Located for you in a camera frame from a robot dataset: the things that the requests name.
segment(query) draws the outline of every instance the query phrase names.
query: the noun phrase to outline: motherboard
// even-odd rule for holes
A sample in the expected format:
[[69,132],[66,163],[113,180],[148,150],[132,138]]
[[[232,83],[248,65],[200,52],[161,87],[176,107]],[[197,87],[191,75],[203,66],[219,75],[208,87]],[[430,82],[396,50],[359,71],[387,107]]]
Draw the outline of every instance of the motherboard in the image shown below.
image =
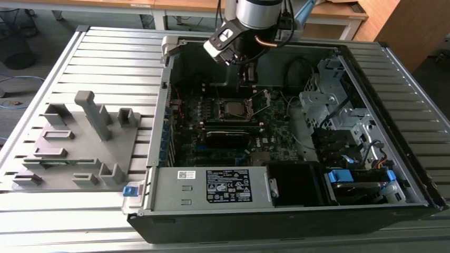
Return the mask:
[[279,90],[204,83],[173,90],[176,167],[261,166],[299,159]]

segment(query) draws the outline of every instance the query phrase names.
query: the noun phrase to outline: motherboard chip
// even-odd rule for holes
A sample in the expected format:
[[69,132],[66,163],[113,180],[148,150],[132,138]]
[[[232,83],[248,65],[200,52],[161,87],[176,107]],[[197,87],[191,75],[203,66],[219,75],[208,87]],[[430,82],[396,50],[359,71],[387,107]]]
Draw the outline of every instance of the motherboard chip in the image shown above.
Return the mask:
[[244,105],[240,102],[228,102],[224,105],[224,112],[233,115],[243,115],[245,112]]

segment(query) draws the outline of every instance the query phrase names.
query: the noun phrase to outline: power supply label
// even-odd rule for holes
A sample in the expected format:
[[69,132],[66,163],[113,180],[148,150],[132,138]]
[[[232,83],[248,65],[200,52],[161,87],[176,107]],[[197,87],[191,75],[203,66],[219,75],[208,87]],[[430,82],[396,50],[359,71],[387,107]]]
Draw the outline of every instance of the power supply label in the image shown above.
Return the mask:
[[207,170],[205,200],[209,203],[251,202],[248,170]]

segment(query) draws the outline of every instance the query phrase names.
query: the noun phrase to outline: metal slotted table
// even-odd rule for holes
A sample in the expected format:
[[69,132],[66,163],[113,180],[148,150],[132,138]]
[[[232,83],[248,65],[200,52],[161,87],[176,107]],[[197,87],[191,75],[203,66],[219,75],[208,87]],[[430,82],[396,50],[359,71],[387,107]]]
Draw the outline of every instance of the metal slotted table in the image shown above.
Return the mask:
[[[21,159],[32,151],[46,122],[38,116],[45,104],[66,103],[73,101],[78,90],[92,90],[96,102],[105,104],[109,112],[127,106],[141,114],[127,176],[129,181],[143,180],[164,67],[160,63],[160,46],[165,35],[208,36],[207,33],[104,27],[77,29],[0,152],[1,175],[21,168]],[[450,199],[450,124],[390,49],[378,43],[304,41],[344,44],[348,47],[419,162],[442,196]],[[74,104],[68,104],[68,107],[72,111],[81,110]],[[5,180],[0,187],[8,190]],[[398,223],[366,235],[151,245],[131,228],[120,210],[121,204],[119,192],[0,194],[0,247],[6,247],[1,252],[185,252],[308,247],[379,252],[391,250],[391,244],[410,247],[410,252],[423,252],[430,246],[443,248],[450,244],[450,212],[443,212],[420,221]]]

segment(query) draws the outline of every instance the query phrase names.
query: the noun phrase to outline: black trash bin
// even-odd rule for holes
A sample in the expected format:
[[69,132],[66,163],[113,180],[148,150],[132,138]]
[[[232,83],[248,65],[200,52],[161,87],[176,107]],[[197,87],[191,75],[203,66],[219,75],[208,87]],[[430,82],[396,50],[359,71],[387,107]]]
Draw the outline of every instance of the black trash bin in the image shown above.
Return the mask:
[[37,33],[29,12],[24,9],[0,11],[0,62],[12,70],[20,70],[36,61],[25,36]]

